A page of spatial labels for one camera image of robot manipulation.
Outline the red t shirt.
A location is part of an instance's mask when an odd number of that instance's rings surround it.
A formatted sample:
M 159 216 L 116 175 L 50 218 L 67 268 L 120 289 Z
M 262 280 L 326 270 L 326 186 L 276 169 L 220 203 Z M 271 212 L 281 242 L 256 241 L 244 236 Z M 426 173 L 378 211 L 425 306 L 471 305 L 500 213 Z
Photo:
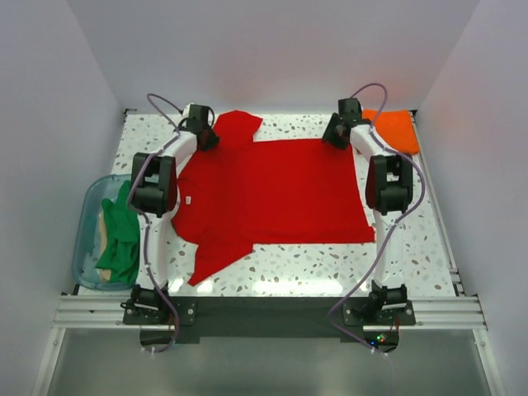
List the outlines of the red t shirt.
M 256 141 L 260 117 L 221 115 L 217 147 L 193 154 L 177 185 L 176 234 L 196 245 L 198 285 L 257 244 L 371 243 L 352 148 L 320 139 Z

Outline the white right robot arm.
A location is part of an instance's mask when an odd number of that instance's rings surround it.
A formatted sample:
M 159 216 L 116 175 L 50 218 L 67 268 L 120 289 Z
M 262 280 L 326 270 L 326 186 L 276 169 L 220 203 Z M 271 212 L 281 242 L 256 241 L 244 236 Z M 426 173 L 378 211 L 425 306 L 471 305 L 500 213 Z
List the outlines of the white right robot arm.
M 376 259 L 366 301 L 345 308 L 364 324 L 385 324 L 405 310 L 408 290 L 403 275 L 403 226 L 398 222 L 413 200 L 413 166 L 391 149 L 356 98 L 337 102 L 322 141 L 338 149 L 355 148 L 368 162 L 365 201 L 375 217 Z

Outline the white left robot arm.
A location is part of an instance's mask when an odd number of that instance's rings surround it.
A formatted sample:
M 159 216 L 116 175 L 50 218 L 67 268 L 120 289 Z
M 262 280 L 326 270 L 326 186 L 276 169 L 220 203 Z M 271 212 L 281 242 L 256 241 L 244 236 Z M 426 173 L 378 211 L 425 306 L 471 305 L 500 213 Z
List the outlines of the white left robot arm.
M 168 294 L 167 231 L 179 206 L 177 176 L 198 151 L 216 147 L 214 111 L 190 103 L 173 123 L 173 136 L 149 153 L 133 157 L 127 206 L 138 215 L 139 272 L 130 298 L 122 305 L 127 325 L 177 324 Z

